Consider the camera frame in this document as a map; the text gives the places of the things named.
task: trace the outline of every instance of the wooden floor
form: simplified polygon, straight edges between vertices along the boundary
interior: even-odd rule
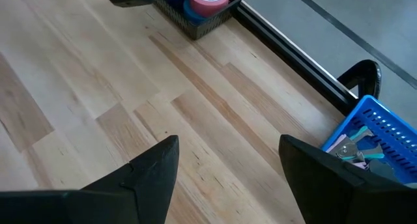
[[[81,188],[177,134],[167,223],[303,223],[280,135],[342,118],[235,20],[192,42],[152,6],[0,0],[0,54],[0,189]]]

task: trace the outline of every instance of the gray basket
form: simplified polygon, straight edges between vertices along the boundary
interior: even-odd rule
[[[175,10],[165,0],[154,0],[154,4],[175,22],[191,39],[197,40],[230,19],[232,17],[231,10],[237,7],[238,3],[241,1],[242,0],[230,0],[227,7],[223,8],[200,25],[194,25],[189,22],[181,12]]]

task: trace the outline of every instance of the blue plastic basket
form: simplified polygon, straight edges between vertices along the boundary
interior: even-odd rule
[[[381,145],[395,176],[403,183],[417,182],[417,132],[395,113],[385,108],[372,96],[363,97],[351,114],[339,125],[329,140],[322,146],[327,150],[342,135],[353,135],[367,126],[373,137],[358,142],[358,149],[365,150]]]

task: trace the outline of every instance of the black curved handle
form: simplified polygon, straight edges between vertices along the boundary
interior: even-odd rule
[[[359,99],[367,94],[378,99],[381,91],[381,69],[375,61],[363,60],[338,77],[338,81],[349,90],[358,86]]]

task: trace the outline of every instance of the gray floor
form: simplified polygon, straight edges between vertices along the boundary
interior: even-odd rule
[[[313,0],[417,77],[417,0]],[[245,0],[334,77],[362,59],[376,60],[301,0]],[[417,128],[417,90],[382,68],[381,102]]]

